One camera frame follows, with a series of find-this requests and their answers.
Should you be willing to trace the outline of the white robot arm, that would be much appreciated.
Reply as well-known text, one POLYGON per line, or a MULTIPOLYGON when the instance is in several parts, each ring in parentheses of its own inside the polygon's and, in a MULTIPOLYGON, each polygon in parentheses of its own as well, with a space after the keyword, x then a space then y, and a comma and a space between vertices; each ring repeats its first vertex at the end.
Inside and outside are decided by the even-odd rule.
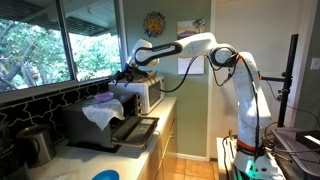
POLYGON ((238 52, 229 44, 219 44, 210 32, 159 46, 140 39, 128 57, 125 68, 116 72, 113 80, 130 83, 135 76, 146 78, 148 74, 139 68, 154 66, 160 58, 167 56, 190 59, 205 56, 213 70, 229 70, 227 78, 234 84, 238 103, 233 177, 236 180, 284 180, 281 169, 263 145, 263 134, 271 124, 271 113, 253 56, 248 52, 238 52))

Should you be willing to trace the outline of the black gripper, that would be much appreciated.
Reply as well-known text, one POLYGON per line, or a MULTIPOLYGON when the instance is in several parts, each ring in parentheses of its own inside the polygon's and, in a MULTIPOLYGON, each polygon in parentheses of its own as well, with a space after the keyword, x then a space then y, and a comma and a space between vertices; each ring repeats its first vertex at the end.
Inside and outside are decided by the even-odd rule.
POLYGON ((119 82, 118 80, 125 77, 125 76, 131 76, 131 75, 142 75, 146 76, 147 72, 139 70, 137 67, 131 67, 127 65, 123 71, 117 71, 115 75, 113 76, 112 80, 114 85, 117 85, 119 82))

